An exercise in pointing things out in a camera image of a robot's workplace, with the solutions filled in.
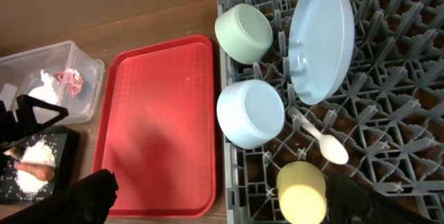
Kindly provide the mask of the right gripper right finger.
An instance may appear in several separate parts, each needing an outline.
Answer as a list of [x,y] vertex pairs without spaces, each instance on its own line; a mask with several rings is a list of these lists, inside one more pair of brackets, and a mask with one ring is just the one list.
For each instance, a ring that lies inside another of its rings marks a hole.
[[327,180],[326,198],[332,224],[434,224],[342,173]]

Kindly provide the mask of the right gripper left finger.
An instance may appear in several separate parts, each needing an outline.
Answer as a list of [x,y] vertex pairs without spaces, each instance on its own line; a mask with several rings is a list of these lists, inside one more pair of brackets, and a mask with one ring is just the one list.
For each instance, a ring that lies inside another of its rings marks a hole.
[[15,214],[1,224],[102,224],[117,199],[115,174],[101,169]]

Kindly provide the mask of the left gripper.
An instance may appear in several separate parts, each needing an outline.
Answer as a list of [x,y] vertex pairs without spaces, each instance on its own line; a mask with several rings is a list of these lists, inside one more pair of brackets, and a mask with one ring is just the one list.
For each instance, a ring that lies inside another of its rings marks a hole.
[[[16,115],[18,122],[15,120],[14,113],[12,111],[7,111],[3,101],[1,101],[2,148],[5,148],[23,137],[32,136],[36,132],[44,130],[69,116],[67,108],[50,104],[25,94],[17,97],[17,104],[18,109],[16,110]],[[58,115],[44,123],[38,123],[34,113],[34,107],[54,111],[57,112]]]

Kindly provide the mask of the white rice pile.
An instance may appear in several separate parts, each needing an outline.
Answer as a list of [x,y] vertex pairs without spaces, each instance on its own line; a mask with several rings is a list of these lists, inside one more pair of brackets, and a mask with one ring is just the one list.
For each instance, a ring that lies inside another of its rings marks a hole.
[[8,200],[40,201],[52,194],[49,181],[38,180],[34,175],[17,170],[16,163],[45,165],[56,168],[57,144],[49,138],[54,135],[38,135],[25,142],[20,159],[9,158],[1,175],[1,195]]

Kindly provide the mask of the white tissue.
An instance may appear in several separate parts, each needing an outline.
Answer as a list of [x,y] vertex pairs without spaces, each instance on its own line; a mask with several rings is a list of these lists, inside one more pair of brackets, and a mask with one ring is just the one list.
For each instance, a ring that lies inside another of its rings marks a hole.
[[61,85],[58,79],[54,75],[45,72],[43,69],[40,70],[40,78],[43,85],[32,89],[28,95],[46,103],[59,105]]

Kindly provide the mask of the orange carrot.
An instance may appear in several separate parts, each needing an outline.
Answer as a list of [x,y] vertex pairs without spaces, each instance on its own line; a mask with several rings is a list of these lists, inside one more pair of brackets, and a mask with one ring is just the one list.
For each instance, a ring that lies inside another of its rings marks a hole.
[[15,168],[18,171],[29,173],[36,179],[44,182],[51,181],[56,174],[56,170],[52,166],[45,164],[16,163]]

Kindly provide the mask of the yellow plastic cup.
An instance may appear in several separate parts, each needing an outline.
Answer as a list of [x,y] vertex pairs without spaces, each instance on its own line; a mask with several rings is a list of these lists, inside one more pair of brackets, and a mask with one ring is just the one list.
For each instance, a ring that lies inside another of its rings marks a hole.
[[319,224],[327,213],[326,181],[322,172],[304,161],[280,169],[276,187],[282,215],[290,223]]

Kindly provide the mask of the white plastic spoon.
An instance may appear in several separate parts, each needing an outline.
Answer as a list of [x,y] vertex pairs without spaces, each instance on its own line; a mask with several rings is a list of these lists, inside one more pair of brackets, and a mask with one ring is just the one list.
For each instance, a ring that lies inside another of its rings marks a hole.
[[290,106],[288,112],[292,117],[295,117],[300,121],[302,129],[306,130],[319,142],[320,152],[326,160],[339,165],[348,162],[348,152],[336,137],[323,134],[296,107]]

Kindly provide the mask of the red snack wrapper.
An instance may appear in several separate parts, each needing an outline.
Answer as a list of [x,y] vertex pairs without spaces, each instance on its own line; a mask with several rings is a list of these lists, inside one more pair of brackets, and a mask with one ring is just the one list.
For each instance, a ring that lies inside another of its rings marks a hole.
[[55,77],[61,83],[65,78],[67,82],[67,91],[72,96],[75,97],[82,90],[83,78],[80,73],[75,69],[65,69],[59,71]]

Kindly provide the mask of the light blue bowl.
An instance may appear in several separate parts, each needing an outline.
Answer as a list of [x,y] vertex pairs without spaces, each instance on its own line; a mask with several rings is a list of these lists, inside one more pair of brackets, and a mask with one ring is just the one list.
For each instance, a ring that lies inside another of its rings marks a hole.
[[254,149],[277,137],[284,127],[284,103],[263,80],[245,80],[225,87],[216,115],[223,134],[242,149]]

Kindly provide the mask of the light blue plate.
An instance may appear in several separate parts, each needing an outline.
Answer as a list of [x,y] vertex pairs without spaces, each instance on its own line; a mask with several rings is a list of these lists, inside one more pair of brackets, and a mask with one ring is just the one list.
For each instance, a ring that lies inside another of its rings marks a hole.
[[289,33],[291,82],[315,105],[332,96],[349,70],[355,44],[350,0],[298,0]]

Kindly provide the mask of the light green bowl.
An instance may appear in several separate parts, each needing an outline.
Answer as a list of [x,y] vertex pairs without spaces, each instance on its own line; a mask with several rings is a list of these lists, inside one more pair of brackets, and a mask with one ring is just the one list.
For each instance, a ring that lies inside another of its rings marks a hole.
[[220,47],[241,64],[259,62],[273,42],[265,15],[246,3],[218,16],[214,28]]

